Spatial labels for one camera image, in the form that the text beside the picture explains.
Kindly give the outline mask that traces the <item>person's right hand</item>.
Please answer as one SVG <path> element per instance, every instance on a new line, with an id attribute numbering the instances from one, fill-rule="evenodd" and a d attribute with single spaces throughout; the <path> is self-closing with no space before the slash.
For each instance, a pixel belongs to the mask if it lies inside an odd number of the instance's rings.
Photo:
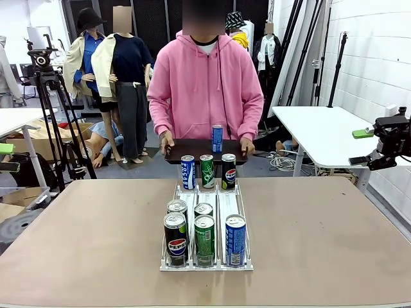
<path id="1" fill-rule="evenodd" d="M 163 155 L 166 154 L 167 149 L 174 147 L 175 143 L 173 140 L 172 133 L 169 130 L 165 130 L 159 136 L 160 139 L 160 149 Z"/>

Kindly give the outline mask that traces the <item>person's left hand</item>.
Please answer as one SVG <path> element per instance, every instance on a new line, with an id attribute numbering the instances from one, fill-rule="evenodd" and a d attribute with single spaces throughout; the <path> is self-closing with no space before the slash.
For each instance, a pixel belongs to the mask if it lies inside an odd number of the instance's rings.
<path id="1" fill-rule="evenodd" d="M 253 142 L 246 137 L 242 137 L 240 139 L 240 145 L 241 145 L 241 152 L 244 157 L 252 155 L 255 152 L 255 146 Z"/>

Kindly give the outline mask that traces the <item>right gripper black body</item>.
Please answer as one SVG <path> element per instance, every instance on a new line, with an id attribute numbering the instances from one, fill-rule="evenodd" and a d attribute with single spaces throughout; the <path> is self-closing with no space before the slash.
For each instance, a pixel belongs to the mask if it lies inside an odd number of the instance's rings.
<path id="1" fill-rule="evenodd" d="M 379 138 L 377 152 L 388 157 L 410 157 L 410 120 L 404 115 L 379 117 L 373 125 Z"/>

